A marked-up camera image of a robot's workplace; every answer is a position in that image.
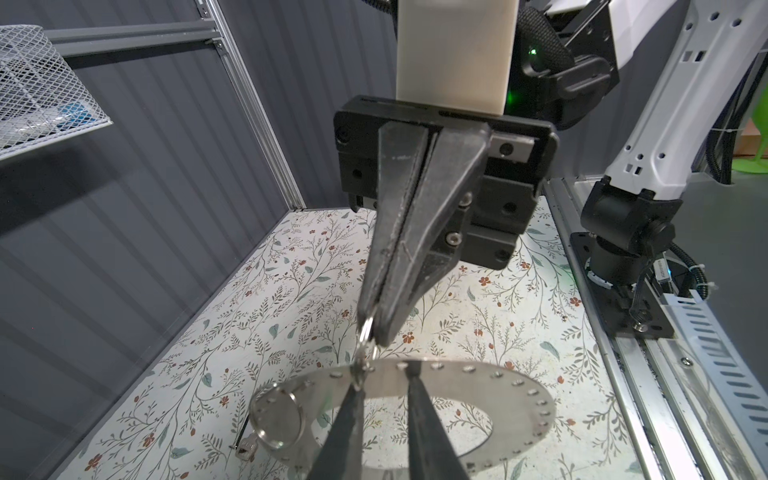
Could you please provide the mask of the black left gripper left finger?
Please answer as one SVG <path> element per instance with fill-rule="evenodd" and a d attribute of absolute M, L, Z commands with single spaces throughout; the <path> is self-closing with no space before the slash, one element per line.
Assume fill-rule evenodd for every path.
<path fill-rule="evenodd" d="M 365 392 L 352 384 L 307 476 L 308 480 L 362 477 Z"/>

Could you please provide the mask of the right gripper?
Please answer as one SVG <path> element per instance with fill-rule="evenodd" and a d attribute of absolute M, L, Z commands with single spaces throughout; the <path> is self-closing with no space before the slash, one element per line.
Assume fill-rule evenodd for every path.
<path fill-rule="evenodd" d="M 358 317 L 388 346 L 461 249 L 463 262 L 507 267 L 558 137 L 545 121 L 368 96 L 344 104 L 333 126 L 350 207 L 377 207 Z M 446 241 L 461 232 L 462 245 Z"/>

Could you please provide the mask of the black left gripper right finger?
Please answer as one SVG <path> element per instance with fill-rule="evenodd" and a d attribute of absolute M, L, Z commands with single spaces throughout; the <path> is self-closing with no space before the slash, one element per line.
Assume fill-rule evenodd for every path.
<path fill-rule="evenodd" d="M 417 377 L 408 379 L 408 460 L 414 480 L 468 480 L 431 398 Z"/>

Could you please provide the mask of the silver split keyring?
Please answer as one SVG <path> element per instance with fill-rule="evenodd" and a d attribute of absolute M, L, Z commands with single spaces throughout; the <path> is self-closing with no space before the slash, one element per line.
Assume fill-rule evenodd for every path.
<path fill-rule="evenodd" d="M 352 386 L 360 391 L 363 389 L 367 375 L 372 370 L 371 363 L 379 355 L 378 345 L 373 336 L 374 317 L 367 318 L 359 328 L 358 340 L 350 367 Z"/>
<path fill-rule="evenodd" d="M 249 414 L 257 438 L 273 450 L 296 444 L 306 425 L 296 395 L 278 386 L 255 395 L 249 404 Z"/>

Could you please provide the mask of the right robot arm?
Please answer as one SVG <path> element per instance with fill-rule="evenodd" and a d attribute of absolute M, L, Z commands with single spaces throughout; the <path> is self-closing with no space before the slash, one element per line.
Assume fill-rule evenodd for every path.
<path fill-rule="evenodd" d="M 763 1 L 380 1 L 397 41 L 391 99 L 334 117 L 341 184 L 376 224 L 357 306 L 393 342 L 458 263 L 505 268 L 562 131 L 607 149 L 570 237 L 610 335 L 673 328 L 649 290 L 702 147 L 725 126 L 758 49 Z M 593 126 L 584 130 L 583 120 Z"/>

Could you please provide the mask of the key with black tag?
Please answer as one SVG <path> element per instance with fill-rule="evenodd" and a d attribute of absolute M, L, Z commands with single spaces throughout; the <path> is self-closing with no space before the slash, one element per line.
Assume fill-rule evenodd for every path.
<path fill-rule="evenodd" d="M 239 435 L 231 446 L 235 456 L 243 462 L 252 462 L 258 450 L 258 436 L 251 430 L 246 430 Z"/>

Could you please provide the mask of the green plastic goblet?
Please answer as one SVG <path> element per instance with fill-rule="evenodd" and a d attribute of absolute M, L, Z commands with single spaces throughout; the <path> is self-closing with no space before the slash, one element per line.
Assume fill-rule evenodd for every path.
<path fill-rule="evenodd" d="M 750 106 L 747 122 L 734 147 L 732 170 L 746 174 L 767 173 L 767 87 Z"/>

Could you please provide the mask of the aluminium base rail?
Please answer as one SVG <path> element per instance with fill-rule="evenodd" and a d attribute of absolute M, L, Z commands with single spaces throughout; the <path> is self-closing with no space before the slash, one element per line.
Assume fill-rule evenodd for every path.
<path fill-rule="evenodd" d="M 554 179 L 544 192 L 647 479 L 764 479 L 767 394 L 697 295 L 654 299 L 670 338 L 610 336 L 584 271 L 580 209 L 589 182 Z"/>

